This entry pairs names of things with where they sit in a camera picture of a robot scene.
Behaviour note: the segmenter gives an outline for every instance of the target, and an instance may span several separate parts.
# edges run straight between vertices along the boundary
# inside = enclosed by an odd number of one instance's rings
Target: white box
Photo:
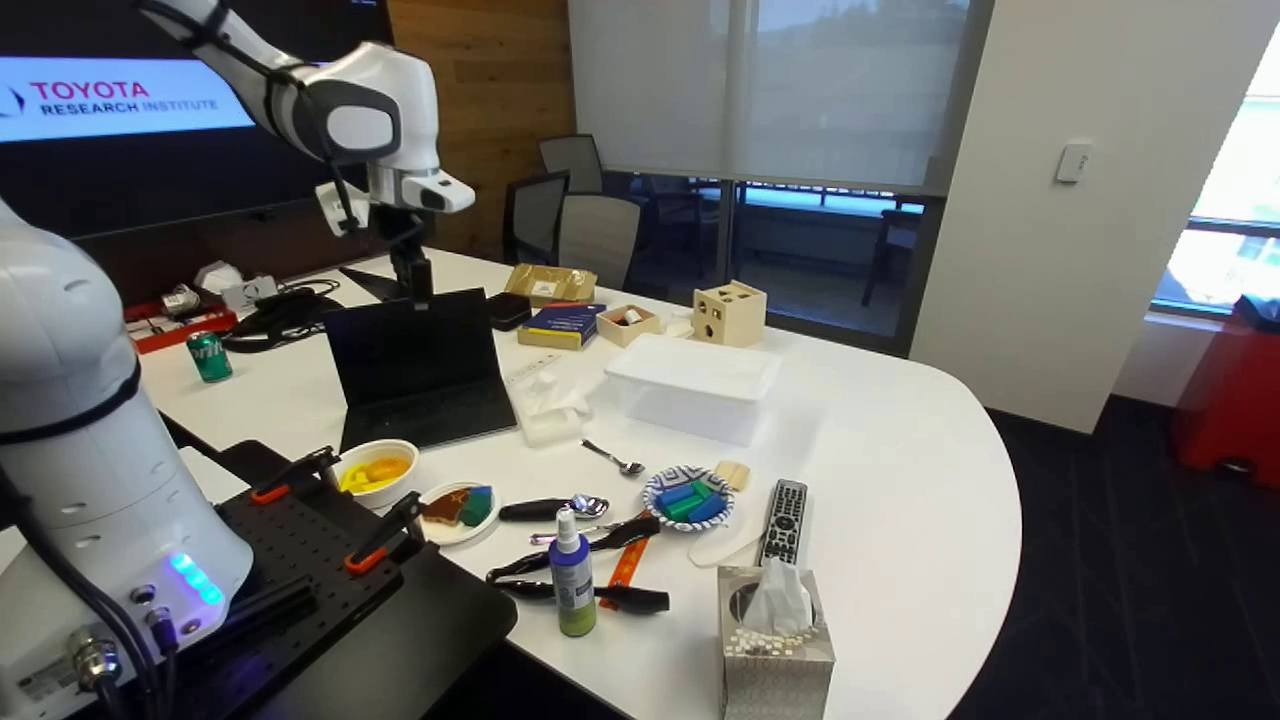
[[[751,347],[635,335],[592,393],[592,416],[751,445],[782,362]]]

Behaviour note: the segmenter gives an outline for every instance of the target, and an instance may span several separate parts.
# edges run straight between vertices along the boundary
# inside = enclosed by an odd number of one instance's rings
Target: wall
[[[503,192],[540,171],[536,143],[572,137],[565,0],[393,0],[395,48],[424,58],[439,91],[439,159],[480,192],[433,243],[500,258]]]
[[[1122,370],[1118,398],[1178,410],[1219,330],[1224,320],[1207,316],[1149,312]]]
[[[995,0],[914,358],[1091,434],[1276,0]],[[1086,183],[1052,183],[1090,137]]]

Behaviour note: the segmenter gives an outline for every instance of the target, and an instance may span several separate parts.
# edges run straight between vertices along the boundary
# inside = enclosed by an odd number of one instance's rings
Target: bottle
[[[231,375],[231,362],[223,354],[223,339],[215,339],[212,331],[193,331],[190,354],[193,354],[193,365],[205,385],[221,385]]]
[[[572,507],[557,514],[557,540],[548,548],[557,613],[565,636],[589,636],[595,627],[592,545],[578,532]]]

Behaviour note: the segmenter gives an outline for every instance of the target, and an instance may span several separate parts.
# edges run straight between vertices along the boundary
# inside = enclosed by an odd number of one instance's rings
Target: wire
[[[135,668],[135,682],[157,712],[157,666],[148,644],[132,627],[128,613],[109,592],[100,592],[89,576],[82,576],[82,567],[49,540],[49,532],[33,518],[33,501],[11,488],[5,469],[0,469],[0,501],[11,507],[15,527],[29,536],[33,553],[54,567],[54,576],[65,579],[82,598],[82,606],[89,606],[89,613],[103,621],[109,631],[123,644]]]
[[[178,640],[178,624],[168,613],[157,613],[152,621],[152,640],[163,658],[163,676],[161,676],[161,715],[172,715],[172,700],[178,700],[178,654],[182,654],[182,640]]]
[[[91,691],[109,709],[114,720],[128,720],[122,687],[114,682],[97,685]]]

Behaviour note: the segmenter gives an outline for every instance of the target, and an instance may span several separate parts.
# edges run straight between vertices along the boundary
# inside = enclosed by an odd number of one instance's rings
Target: chair
[[[570,171],[570,198],[606,192],[606,159],[595,137],[557,137],[540,143],[546,171]]]
[[[503,260],[557,263],[570,171],[510,183]]]
[[[640,237],[640,206],[624,198],[565,198],[561,263],[595,272],[610,288],[630,288]]]
[[[914,258],[920,248],[920,211],[890,209],[882,211],[875,253],[870,268],[864,307],[871,303],[875,280],[891,276],[898,258]]]

